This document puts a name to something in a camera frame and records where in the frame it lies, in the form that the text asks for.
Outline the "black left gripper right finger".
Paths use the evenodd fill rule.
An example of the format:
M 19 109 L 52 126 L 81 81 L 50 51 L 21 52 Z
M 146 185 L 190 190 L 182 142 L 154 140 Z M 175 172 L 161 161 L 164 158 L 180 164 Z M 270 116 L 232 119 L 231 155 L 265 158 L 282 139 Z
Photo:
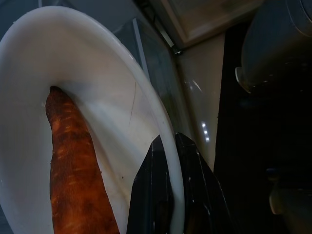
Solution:
M 233 234 L 221 186 L 194 141 L 175 135 L 184 186 L 185 234 Z

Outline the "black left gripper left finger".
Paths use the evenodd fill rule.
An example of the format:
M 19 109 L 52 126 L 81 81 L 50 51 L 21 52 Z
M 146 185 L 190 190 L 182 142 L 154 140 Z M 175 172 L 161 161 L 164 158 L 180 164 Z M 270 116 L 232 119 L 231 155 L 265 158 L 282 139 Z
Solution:
M 126 233 L 168 234 L 173 208 L 167 160 L 158 136 L 133 181 Z

